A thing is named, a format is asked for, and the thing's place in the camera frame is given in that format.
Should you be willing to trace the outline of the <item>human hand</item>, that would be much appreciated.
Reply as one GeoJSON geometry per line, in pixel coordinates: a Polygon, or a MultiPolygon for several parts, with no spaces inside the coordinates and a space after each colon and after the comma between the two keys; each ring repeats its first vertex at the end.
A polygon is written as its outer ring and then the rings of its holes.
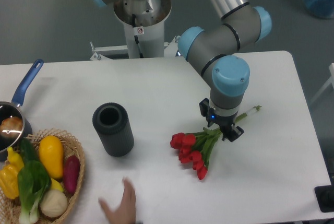
{"type": "Polygon", "coordinates": [[[122,179],[124,190],[119,206],[112,210],[107,202],[99,198],[99,205],[111,224],[132,224],[136,223],[136,192],[133,184],[128,178],[122,179]]]}

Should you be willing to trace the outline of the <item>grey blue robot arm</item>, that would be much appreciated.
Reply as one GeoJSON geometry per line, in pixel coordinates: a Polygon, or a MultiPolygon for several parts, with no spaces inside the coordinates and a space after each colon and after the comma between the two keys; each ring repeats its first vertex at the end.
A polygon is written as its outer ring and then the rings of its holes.
{"type": "MultiPolygon", "coordinates": [[[[94,0],[99,6],[113,5],[124,26],[129,58],[164,55],[164,22],[171,0],[94,0]]],[[[236,53],[266,37],[272,28],[269,13],[248,0],[211,0],[222,21],[216,30],[187,29],[177,47],[184,59],[210,87],[210,97],[199,104],[208,125],[217,124],[223,138],[238,139],[243,130],[236,115],[249,84],[248,64],[236,53]]]]}

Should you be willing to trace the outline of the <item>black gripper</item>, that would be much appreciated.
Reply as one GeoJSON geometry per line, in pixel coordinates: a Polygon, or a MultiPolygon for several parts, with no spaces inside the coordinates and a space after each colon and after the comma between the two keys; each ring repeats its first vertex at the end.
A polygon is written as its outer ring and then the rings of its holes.
{"type": "Polygon", "coordinates": [[[206,119],[208,127],[213,124],[219,125],[223,141],[233,142],[244,134],[244,130],[234,123],[239,106],[232,109],[222,109],[208,98],[204,98],[199,103],[199,108],[200,114],[206,119]]]}

